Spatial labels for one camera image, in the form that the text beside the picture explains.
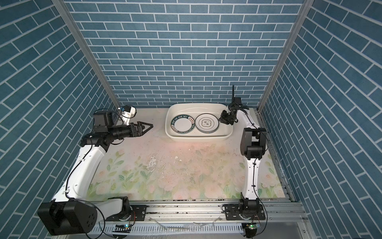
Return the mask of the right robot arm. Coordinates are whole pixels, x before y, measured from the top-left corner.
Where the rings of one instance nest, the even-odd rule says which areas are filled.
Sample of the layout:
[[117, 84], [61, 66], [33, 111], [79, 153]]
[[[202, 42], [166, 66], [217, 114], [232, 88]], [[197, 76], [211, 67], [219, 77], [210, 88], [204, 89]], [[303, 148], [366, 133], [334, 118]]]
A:
[[267, 211], [259, 197], [258, 178], [260, 161], [267, 149], [267, 132], [255, 123], [249, 110], [242, 107], [223, 110], [219, 121], [223, 124], [239, 123], [243, 125], [240, 153], [244, 157], [244, 187], [237, 211], [229, 209], [225, 212], [228, 217], [234, 218], [235, 214], [238, 214], [245, 220], [265, 220]]

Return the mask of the white plastic bin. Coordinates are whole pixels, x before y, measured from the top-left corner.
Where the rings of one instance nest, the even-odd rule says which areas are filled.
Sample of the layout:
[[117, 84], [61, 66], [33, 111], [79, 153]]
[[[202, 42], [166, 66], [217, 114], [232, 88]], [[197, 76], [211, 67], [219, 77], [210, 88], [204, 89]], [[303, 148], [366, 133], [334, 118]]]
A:
[[165, 132], [167, 136], [178, 142], [213, 142], [228, 139], [233, 133], [233, 126], [219, 123], [219, 128], [213, 133], [202, 133], [195, 128], [187, 134], [179, 134], [171, 129], [171, 120], [178, 115], [189, 115], [194, 120], [201, 114], [212, 114], [218, 119], [226, 106], [218, 103], [182, 103], [172, 105], [167, 112], [165, 120]]

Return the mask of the green rim plate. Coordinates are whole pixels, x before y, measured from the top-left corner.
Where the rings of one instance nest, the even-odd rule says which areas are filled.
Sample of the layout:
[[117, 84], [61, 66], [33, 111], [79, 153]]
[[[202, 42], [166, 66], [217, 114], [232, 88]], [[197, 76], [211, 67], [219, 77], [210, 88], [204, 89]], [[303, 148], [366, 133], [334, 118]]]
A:
[[170, 126], [176, 133], [187, 134], [195, 128], [195, 120], [189, 115], [178, 115], [171, 120]]
[[197, 129], [198, 129], [200, 132], [202, 132], [202, 133], [213, 133], [213, 132], [215, 132], [215, 131], [218, 130], [217, 127], [215, 127], [215, 128], [207, 128], [207, 129], [197, 127]]

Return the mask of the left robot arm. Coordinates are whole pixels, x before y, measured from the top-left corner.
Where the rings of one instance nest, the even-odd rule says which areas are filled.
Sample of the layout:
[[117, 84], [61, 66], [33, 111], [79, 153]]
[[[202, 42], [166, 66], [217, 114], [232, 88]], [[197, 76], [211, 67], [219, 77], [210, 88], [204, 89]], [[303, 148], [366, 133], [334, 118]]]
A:
[[126, 196], [98, 203], [85, 200], [100, 161], [114, 141], [143, 136], [154, 127], [151, 123], [130, 122], [135, 115], [136, 108], [129, 105], [93, 113], [93, 129], [80, 140], [79, 153], [63, 186], [37, 210], [50, 235], [87, 235], [96, 226], [103, 234], [107, 218], [126, 222], [125, 228], [135, 224], [136, 214]]

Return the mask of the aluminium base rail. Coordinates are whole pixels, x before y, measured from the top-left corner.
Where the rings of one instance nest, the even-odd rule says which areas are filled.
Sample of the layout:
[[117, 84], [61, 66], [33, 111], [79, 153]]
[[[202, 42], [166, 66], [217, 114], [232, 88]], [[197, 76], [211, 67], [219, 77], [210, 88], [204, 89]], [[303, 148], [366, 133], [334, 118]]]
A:
[[239, 204], [239, 200], [202, 201], [131, 201], [130, 205], [146, 205], [145, 220], [125, 228], [126, 222], [106, 221], [104, 233], [99, 226], [87, 235], [125, 237], [145, 234], [229, 233], [247, 232], [252, 227], [256, 234], [268, 229], [272, 223], [292, 223], [298, 226], [304, 239], [315, 235], [302, 204], [287, 200], [263, 202], [267, 211], [265, 220], [228, 221], [222, 211], [223, 204]]

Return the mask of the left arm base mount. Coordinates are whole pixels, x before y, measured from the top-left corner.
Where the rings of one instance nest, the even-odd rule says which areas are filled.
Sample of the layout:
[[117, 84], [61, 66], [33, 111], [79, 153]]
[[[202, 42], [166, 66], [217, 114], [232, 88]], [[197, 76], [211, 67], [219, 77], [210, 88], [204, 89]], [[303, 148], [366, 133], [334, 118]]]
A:
[[107, 217], [106, 221], [141, 222], [145, 220], [146, 210], [146, 205], [130, 205], [128, 209], [123, 209], [122, 212]]

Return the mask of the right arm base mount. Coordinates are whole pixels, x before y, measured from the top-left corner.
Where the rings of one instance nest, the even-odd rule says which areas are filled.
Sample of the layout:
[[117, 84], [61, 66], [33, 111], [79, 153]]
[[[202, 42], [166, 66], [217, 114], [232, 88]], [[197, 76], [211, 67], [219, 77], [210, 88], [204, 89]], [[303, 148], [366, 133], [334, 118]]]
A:
[[222, 211], [228, 221], [265, 220], [265, 210], [262, 205], [244, 206], [239, 204], [223, 204]]

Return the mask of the right corner aluminium post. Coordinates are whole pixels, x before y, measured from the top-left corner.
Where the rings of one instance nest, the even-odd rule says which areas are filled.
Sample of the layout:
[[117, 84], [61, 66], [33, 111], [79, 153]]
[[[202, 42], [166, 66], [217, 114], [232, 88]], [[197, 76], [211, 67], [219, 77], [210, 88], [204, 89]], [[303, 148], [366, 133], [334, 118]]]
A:
[[297, 15], [296, 21], [293, 24], [290, 34], [286, 40], [285, 46], [283, 47], [283, 50], [280, 54], [280, 57], [278, 59], [278, 62], [273, 70], [273, 73], [270, 77], [270, 80], [265, 88], [265, 91], [261, 97], [261, 100], [259, 102], [259, 105], [257, 107], [257, 111], [261, 112], [265, 108], [266, 102], [271, 94], [271, 91], [278, 79], [278, 76], [280, 75], [280, 72], [282, 70], [282, 67], [285, 64], [285, 61], [290, 53], [291, 48], [293, 47], [293, 44], [298, 36], [299, 31], [301, 30], [301, 27], [307, 17], [308, 12], [310, 11], [310, 8], [312, 7], [314, 3], [314, 0], [306, 0], [303, 2], [303, 5], [301, 6], [301, 9], [299, 10], [299, 13]]

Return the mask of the corner aluminium post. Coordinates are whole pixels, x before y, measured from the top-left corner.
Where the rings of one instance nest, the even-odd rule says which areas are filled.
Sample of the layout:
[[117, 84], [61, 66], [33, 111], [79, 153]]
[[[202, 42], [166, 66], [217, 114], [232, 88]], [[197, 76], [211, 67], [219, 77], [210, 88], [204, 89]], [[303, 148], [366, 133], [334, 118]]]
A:
[[290, 53], [291, 48], [293, 47], [293, 44], [298, 36], [299, 31], [301, 30], [301, 27], [307, 17], [308, 12], [310, 11], [310, 8], [312, 7], [314, 3], [314, 0], [306, 0], [303, 2], [303, 5], [301, 6], [301, 9], [299, 10], [299, 13], [297, 15], [296, 21], [293, 24], [290, 34], [286, 40], [285, 46], [283, 47], [283, 50], [280, 54], [280, 57], [278, 59], [278, 62], [273, 70], [273, 73], [270, 77], [270, 80], [265, 88], [265, 91], [261, 97], [261, 100], [259, 102], [259, 105], [257, 107], [257, 111], [261, 112], [265, 108], [266, 102], [271, 94], [271, 91], [278, 79], [278, 76], [280, 75], [280, 72], [282, 70], [282, 67], [285, 64], [285, 61]]
[[114, 106], [116, 108], [120, 107], [120, 102], [117, 99], [115, 93], [113, 92], [109, 82], [107, 81], [102, 69], [100, 68], [98, 62], [96, 61], [94, 55], [92, 54], [91, 49], [89, 48], [85, 38], [83, 37], [81, 31], [79, 30], [74, 18], [72, 17], [71, 13], [69, 12], [69, 9], [67, 8], [66, 4], [62, 0], [52, 0], [52, 3], [54, 7], [57, 9], [59, 15], [63, 19], [64, 23], [67, 25], [70, 33], [72, 34], [73, 38], [77, 42], [78, 46], [80, 47], [82, 53], [88, 60], [91, 68], [95, 72], [96, 76], [98, 77], [98, 80], [106, 90], [106, 93], [108, 94], [109, 98], [113, 102]]

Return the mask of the white plate grey flower outline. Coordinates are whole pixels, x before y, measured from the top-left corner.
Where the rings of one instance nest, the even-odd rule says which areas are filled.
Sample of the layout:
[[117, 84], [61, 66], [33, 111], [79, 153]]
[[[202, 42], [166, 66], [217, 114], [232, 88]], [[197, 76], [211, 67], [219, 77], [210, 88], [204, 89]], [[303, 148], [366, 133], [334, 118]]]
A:
[[196, 128], [219, 128], [219, 120], [212, 114], [201, 114], [195, 119]]

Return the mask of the left corner aluminium post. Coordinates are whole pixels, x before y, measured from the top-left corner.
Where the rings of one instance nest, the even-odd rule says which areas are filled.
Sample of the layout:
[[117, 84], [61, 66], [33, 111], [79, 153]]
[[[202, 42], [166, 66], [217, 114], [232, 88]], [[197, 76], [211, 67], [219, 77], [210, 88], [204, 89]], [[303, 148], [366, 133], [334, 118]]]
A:
[[96, 76], [98, 77], [98, 80], [106, 90], [106, 93], [108, 94], [109, 98], [113, 102], [114, 106], [116, 108], [120, 107], [120, 102], [117, 99], [115, 93], [113, 92], [109, 82], [107, 81], [102, 69], [100, 68], [98, 62], [96, 61], [94, 55], [92, 54], [91, 49], [89, 48], [85, 38], [83, 37], [81, 31], [79, 30], [74, 18], [72, 17], [71, 13], [69, 12], [69, 9], [67, 8], [66, 4], [62, 0], [52, 0], [52, 3], [54, 7], [57, 9], [59, 15], [63, 19], [64, 23], [67, 25], [70, 33], [72, 34], [73, 38], [77, 42], [78, 46], [80, 47], [82, 53], [88, 60], [91, 68], [95, 72]]

